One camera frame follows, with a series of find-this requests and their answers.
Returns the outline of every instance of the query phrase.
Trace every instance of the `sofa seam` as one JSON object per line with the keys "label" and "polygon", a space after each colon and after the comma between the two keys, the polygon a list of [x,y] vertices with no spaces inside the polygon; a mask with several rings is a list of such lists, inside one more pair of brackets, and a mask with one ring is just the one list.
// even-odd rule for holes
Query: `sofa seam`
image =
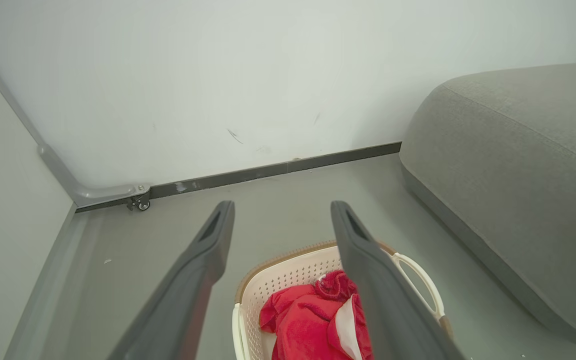
{"label": "sofa seam", "polygon": [[432,193],[437,200],[439,200],[439,202],[441,202],[446,208],[448,208],[448,210],[450,210],[451,212],[453,212],[453,214],[455,214],[455,216],[457,216],[458,219],[460,219],[464,225],[466,225],[466,227],[468,227],[473,233],[475,233],[475,235],[477,235],[478,237],[480,237],[480,239],[482,239],[482,241],[484,242],[484,244],[486,244],[486,246],[496,255],[499,257],[499,259],[510,268],[511,271],[513,271],[517,276],[519,276],[519,278],[521,278],[521,280],[528,285],[528,287],[535,293],[535,295],[537,297],[539,297],[541,299],[541,301],[543,301],[544,303],[546,303],[546,305],[548,305],[548,307],[550,307],[551,311],[553,311],[557,316],[559,316],[560,318],[563,319],[563,321],[567,322],[568,325],[570,325],[574,330],[576,330],[576,321],[570,321],[568,316],[564,316],[562,315],[562,310],[558,307],[555,306],[553,304],[553,302],[551,301],[550,296],[546,296],[546,294],[542,291],[542,289],[535,285],[534,282],[526,279],[525,274],[523,273],[523,271],[517,271],[516,267],[514,265],[512,265],[512,262],[509,261],[509,259],[506,256],[501,255],[501,253],[499,253],[498,249],[496,248],[496,246],[494,246],[493,244],[491,244],[490,240],[487,239],[487,236],[483,235],[482,231],[480,231],[476,226],[473,226],[470,223],[466,223],[466,221],[464,220],[464,217],[462,217],[461,212],[458,210],[455,210],[455,208],[450,205],[448,202],[446,202],[443,198],[441,198],[439,196],[439,194],[437,194],[435,191],[432,190],[432,186],[429,186],[428,184],[424,183],[421,178],[413,171],[410,170],[409,166],[406,166],[403,161],[402,161],[402,165],[406,168],[407,171],[409,171],[409,173],[414,176],[419,183],[421,183],[423,186],[426,187],[426,189],[428,189],[428,191],[430,193]]}
{"label": "sofa seam", "polygon": [[551,139],[550,137],[542,134],[541,132],[533,129],[532,127],[530,127],[530,126],[528,126],[528,125],[525,125],[525,123],[521,123],[521,122],[515,120],[514,118],[508,116],[507,114],[503,114],[502,112],[499,112],[498,110],[495,110],[495,109],[493,109],[493,108],[491,108],[491,107],[489,107],[489,106],[487,106],[487,105],[484,105],[484,104],[480,103],[479,101],[473,100],[473,99],[471,99],[471,98],[469,98],[469,97],[467,97],[467,96],[465,96],[465,95],[462,95],[461,93],[458,93],[457,91],[454,91],[454,89],[451,89],[451,88],[447,87],[445,84],[441,84],[441,85],[439,85],[439,86],[441,86],[442,88],[446,89],[447,91],[452,92],[453,94],[459,96],[460,98],[463,98],[463,99],[465,99],[465,100],[468,100],[468,101],[470,101],[470,102],[473,103],[473,104],[479,105],[480,107],[482,107],[482,108],[484,108],[484,109],[488,109],[488,110],[490,110],[491,112],[494,112],[494,113],[498,114],[499,116],[502,116],[503,118],[511,121],[512,123],[515,123],[516,125],[519,125],[519,126],[521,126],[522,128],[525,128],[525,129],[529,130],[530,132],[532,132],[532,133],[534,133],[534,134],[537,134],[538,137],[540,137],[540,138],[542,138],[542,139],[546,139],[546,141],[550,142],[551,144],[554,144],[554,145],[556,146],[556,148],[559,148],[560,150],[563,150],[565,153],[572,154],[572,155],[574,155],[574,157],[576,157],[576,152],[574,152],[573,150],[567,148],[566,146],[558,143],[558,142],[555,141],[554,139]]}

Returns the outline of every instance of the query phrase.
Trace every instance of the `white wall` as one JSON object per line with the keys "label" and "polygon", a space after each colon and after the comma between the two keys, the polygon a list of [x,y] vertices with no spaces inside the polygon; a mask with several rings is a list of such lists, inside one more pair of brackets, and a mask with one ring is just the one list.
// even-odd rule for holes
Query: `white wall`
{"label": "white wall", "polygon": [[0,359],[72,206],[0,94]]}
{"label": "white wall", "polygon": [[0,0],[0,75],[92,187],[400,141],[449,78],[569,62],[572,0]]}

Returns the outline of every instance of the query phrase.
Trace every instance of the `scuff mark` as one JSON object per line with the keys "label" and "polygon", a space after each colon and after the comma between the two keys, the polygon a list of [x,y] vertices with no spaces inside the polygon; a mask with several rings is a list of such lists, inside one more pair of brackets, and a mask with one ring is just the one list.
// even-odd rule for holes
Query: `scuff mark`
{"label": "scuff mark", "polygon": [[177,191],[177,192],[182,193],[182,192],[184,192],[184,191],[186,190],[186,187],[183,185],[183,183],[182,183],[181,181],[175,182],[175,183],[174,183],[174,186],[176,186],[176,191]]}
{"label": "scuff mark", "polygon": [[260,146],[259,148],[257,148],[257,150],[255,150],[255,152],[262,153],[264,155],[268,155],[268,154],[272,153],[273,150],[272,150],[272,148],[269,148],[268,146]]}
{"label": "scuff mark", "polygon": [[228,133],[230,134],[230,136],[235,139],[238,143],[240,143],[241,145],[243,145],[244,143],[240,141],[240,139],[237,138],[237,134],[232,132],[230,129],[226,129],[228,130]]}

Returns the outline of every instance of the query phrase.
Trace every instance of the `basket handle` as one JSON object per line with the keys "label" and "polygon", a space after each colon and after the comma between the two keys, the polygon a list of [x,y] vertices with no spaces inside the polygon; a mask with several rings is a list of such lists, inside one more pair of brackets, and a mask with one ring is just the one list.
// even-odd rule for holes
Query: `basket handle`
{"label": "basket handle", "polygon": [[[439,295],[439,290],[437,290],[435,283],[430,278],[430,276],[428,276],[428,273],[426,273],[426,271],[421,266],[419,266],[419,264],[417,264],[413,259],[409,258],[406,255],[402,255],[401,253],[398,252],[394,253],[394,255],[392,255],[392,259],[397,269],[399,269],[399,271],[402,273],[408,284],[410,284],[410,287],[412,287],[414,292],[416,292],[416,295],[419,297],[419,299],[423,301],[425,307],[432,314],[434,319],[436,321],[439,321],[439,319],[446,316],[446,313],[444,312],[444,302],[442,301],[442,297],[441,295]],[[430,292],[430,296],[432,297],[432,301],[434,302],[435,309],[433,309],[432,307],[430,307],[430,305],[428,305],[426,299],[415,287],[413,282],[410,280],[408,274],[406,274],[406,271],[404,271],[404,269],[402,268],[402,263],[409,266],[410,269],[412,269],[419,276],[419,278],[421,278],[423,284],[428,289],[428,292]]]}
{"label": "basket handle", "polygon": [[235,304],[235,308],[232,310],[232,340],[235,346],[235,358],[236,360],[246,360],[246,350],[244,343],[247,342],[246,329],[242,323],[242,315],[240,314],[240,305]]}

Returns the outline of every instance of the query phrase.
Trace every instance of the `red cloth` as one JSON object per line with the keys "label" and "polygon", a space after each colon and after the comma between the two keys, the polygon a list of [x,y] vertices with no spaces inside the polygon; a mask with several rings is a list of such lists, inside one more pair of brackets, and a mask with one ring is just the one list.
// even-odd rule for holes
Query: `red cloth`
{"label": "red cloth", "polygon": [[277,335],[272,359],[352,360],[352,354],[344,348],[348,350],[347,336],[343,337],[345,342],[340,340],[336,321],[338,310],[349,299],[354,321],[344,322],[342,326],[354,326],[350,332],[355,332],[361,360],[372,360],[357,286],[342,270],[327,274],[315,285],[298,285],[275,292],[266,301],[259,314],[259,326]]}

